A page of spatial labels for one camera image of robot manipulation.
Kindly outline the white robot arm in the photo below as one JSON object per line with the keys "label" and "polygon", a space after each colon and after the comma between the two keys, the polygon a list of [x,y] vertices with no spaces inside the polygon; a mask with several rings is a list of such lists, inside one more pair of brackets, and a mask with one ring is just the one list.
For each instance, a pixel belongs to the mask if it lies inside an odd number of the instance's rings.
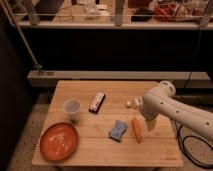
{"label": "white robot arm", "polygon": [[170,81],[159,82],[142,96],[142,116],[151,121],[162,114],[213,141],[213,113],[174,100],[175,94]]}

